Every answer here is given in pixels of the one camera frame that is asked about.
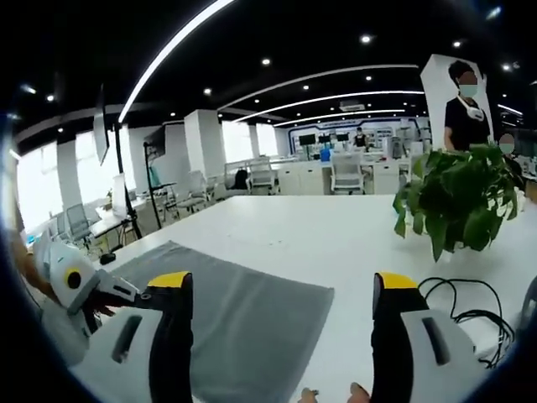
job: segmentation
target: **curved light strip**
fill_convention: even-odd
[[[505,109],[506,111],[509,111],[511,113],[516,113],[517,115],[523,116],[524,114],[520,111],[517,111],[516,109],[512,109],[511,107],[506,107],[505,105],[498,104],[499,107],[502,109]]]
[[[287,105],[282,105],[281,107],[273,107],[271,109],[267,109],[266,111],[252,113],[251,115],[244,116],[244,117],[239,118],[239,119],[235,119],[233,122],[241,122],[243,120],[250,119],[250,118],[253,118],[255,116],[263,115],[265,113],[279,111],[280,109],[286,109],[287,107],[298,107],[299,105],[305,105],[306,103],[313,103],[313,102],[320,102],[320,101],[330,101],[331,99],[338,99],[338,98],[360,97],[360,96],[364,96],[364,95],[390,95],[390,94],[423,95],[425,93],[423,91],[370,91],[370,92],[354,92],[352,94],[331,95],[329,97],[308,99],[306,101],[289,103]]]
[[[272,91],[272,90],[275,90],[276,88],[281,88],[282,86],[290,86],[291,84],[296,84],[297,82],[311,80],[312,78],[331,76],[332,74],[348,73],[350,71],[373,70],[373,69],[419,69],[419,67],[417,65],[357,65],[355,67],[347,67],[345,69],[323,71],[322,73],[316,73],[310,76],[303,76],[303,77],[295,78],[294,80],[280,82],[279,84],[276,84],[275,86],[270,86],[268,88],[264,88],[263,90],[252,92],[251,94],[248,94],[242,98],[238,98],[235,101],[229,102],[223,107],[219,107],[218,110],[220,111],[221,109],[225,107],[230,107],[231,105],[235,105],[236,103],[242,102],[251,97],[255,97],[256,95],[263,94],[264,92]]]
[[[133,93],[128,97],[127,102],[125,103],[125,107],[119,114],[119,123],[123,121],[125,116],[127,115],[128,110],[130,109],[131,105],[133,105],[134,100],[142,91],[143,86],[148,82],[149,78],[153,75],[155,70],[159,67],[160,63],[164,61],[166,57],[171,53],[175,47],[180,44],[188,35],[194,31],[194,29],[198,28],[200,25],[202,25],[207,19],[212,17],[214,14],[218,13],[220,10],[222,10],[224,7],[226,7],[228,4],[233,3],[235,0],[216,0],[213,4],[211,4],[209,7],[207,7],[205,10],[203,10],[201,13],[196,15],[185,27],[183,27],[182,30],[180,30],[173,38],[172,40],[159,52],[157,57],[154,58],[154,60],[149,65],[148,69],[142,74],[142,77],[136,84],[136,86],[133,89]]]
[[[340,116],[370,115],[372,113],[401,113],[401,112],[405,112],[405,110],[404,109],[384,109],[384,110],[378,110],[378,111],[358,111],[358,112],[333,113],[332,115],[314,116],[313,118],[305,118],[305,119],[291,120],[290,122],[278,123],[278,124],[275,124],[274,127],[278,128],[278,127],[284,126],[286,124],[309,122],[310,120],[316,120],[316,119],[318,120],[318,119],[325,119],[325,118],[338,118]]]

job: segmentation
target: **office desk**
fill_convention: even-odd
[[[375,195],[236,196],[118,250],[117,260],[104,269],[172,240],[271,275],[334,287],[326,325],[291,401],[300,398],[305,386],[318,389],[322,401],[347,401],[351,382],[368,390],[373,385],[375,272],[392,271],[415,281],[431,276],[485,280],[498,292],[511,323],[535,277],[537,206],[526,203],[519,217],[503,224],[490,248],[460,250],[450,259],[446,254],[435,264],[429,237],[407,233],[402,239],[394,233],[392,201],[393,196]],[[449,290],[440,287],[430,306],[449,313],[451,301]],[[472,308],[497,310],[486,287],[460,285],[456,312]],[[497,342],[496,328],[476,331],[472,338],[478,349]]]

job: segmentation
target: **green potted plant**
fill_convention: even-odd
[[[395,232],[406,234],[406,215],[415,233],[430,236],[433,257],[457,247],[483,250],[498,235],[503,219],[517,216],[515,187],[521,180],[494,145],[473,146],[469,152],[432,151],[416,161],[419,179],[394,199]]]

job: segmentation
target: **face mask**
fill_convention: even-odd
[[[461,85],[461,95],[466,98],[475,97],[477,94],[477,86]]]

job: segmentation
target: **black shirt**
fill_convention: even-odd
[[[446,104],[445,127],[451,129],[451,142],[453,147],[460,151],[470,149],[470,144],[488,143],[490,128],[487,114],[483,112],[484,119],[480,122],[468,116],[467,109],[458,98]]]

